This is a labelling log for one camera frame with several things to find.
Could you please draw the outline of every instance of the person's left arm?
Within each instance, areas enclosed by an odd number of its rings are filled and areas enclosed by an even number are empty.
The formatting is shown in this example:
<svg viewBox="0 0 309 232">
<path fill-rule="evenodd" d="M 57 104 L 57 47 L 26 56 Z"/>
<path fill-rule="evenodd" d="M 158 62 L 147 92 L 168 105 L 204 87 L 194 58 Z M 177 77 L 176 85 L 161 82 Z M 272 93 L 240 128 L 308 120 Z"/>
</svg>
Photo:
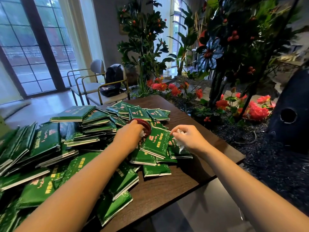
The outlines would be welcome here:
<svg viewBox="0 0 309 232">
<path fill-rule="evenodd" d="M 77 232 L 89 217 L 119 164 L 141 140 L 136 121 L 121 128 L 114 141 L 42 203 L 15 232 Z"/>
</svg>

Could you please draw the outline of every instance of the black object with hole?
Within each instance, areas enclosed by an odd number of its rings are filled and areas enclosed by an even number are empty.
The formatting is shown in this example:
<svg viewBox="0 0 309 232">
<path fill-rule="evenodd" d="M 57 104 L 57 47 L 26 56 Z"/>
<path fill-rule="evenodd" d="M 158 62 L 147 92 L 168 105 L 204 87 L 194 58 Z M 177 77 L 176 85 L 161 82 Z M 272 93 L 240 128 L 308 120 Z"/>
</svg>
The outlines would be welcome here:
<svg viewBox="0 0 309 232">
<path fill-rule="evenodd" d="M 309 151 L 309 61 L 282 91 L 268 125 L 268 133 L 294 152 Z"/>
</svg>

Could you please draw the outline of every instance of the brown table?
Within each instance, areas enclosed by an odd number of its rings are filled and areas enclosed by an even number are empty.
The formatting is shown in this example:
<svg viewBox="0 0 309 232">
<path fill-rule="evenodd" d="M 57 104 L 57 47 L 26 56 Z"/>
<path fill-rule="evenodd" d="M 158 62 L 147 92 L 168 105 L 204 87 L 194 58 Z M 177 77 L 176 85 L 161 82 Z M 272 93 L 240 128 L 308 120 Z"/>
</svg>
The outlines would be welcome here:
<svg viewBox="0 0 309 232">
<path fill-rule="evenodd" d="M 171 120 L 164 124 L 169 130 L 180 124 L 194 125 L 210 144 L 235 163 L 240 163 L 245 157 L 159 95 L 126 102 L 139 105 L 141 108 L 169 110 L 171 111 L 169 116 Z M 152 179 L 144 179 L 142 171 L 139 171 L 139 182 L 130 190 L 133 201 L 107 223 L 101 231 L 114 232 L 133 222 L 140 222 L 216 177 L 210 166 L 196 156 L 193 156 L 192 160 L 179 160 L 178 165 L 170 166 L 170 169 L 172 175 Z"/>
</svg>

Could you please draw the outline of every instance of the hand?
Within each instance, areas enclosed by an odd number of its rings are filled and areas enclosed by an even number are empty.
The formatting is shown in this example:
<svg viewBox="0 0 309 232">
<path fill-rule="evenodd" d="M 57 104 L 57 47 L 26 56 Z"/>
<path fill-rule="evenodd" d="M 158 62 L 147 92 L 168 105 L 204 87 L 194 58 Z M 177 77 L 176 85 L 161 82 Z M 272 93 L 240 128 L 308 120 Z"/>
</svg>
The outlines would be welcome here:
<svg viewBox="0 0 309 232">
<path fill-rule="evenodd" d="M 140 134 L 143 128 L 143 125 L 139 125 L 136 120 L 133 120 L 131 123 L 118 130 L 114 137 L 113 143 L 118 147 L 124 148 L 128 151 L 127 154 L 129 154 L 134 151 L 138 142 L 141 140 Z"/>
<path fill-rule="evenodd" d="M 176 133 L 178 129 L 182 130 L 185 134 Z M 181 141 L 194 154 L 205 152 L 212 147 L 194 125 L 178 125 L 172 129 L 171 135 Z"/>
</svg>

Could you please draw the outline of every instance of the black backpack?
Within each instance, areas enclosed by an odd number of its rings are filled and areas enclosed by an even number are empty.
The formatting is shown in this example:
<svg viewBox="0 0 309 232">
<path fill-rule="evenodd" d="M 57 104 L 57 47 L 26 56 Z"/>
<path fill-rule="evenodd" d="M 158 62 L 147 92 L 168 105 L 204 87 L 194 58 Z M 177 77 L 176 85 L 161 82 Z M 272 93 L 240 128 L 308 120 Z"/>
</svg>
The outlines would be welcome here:
<svg viewBox="0 0 309 232">
<path fill-rule="evenodd" d="M 123 80 L 123 71 L 121 67 L 122 67 L 121 65 L 118 65 L 118 66 L 111 66 L 107 68 L 106 75 L 105 75 L 106 84 Z M 121 87 L 121 82 L 115 83 L 112 85 L 106 85 L 100 88 L 100 92 L 105 97 L 113 97 L 113 96 L 120 94 L 120 92 L 122 92 L 120 87 Z"/>
</svg>

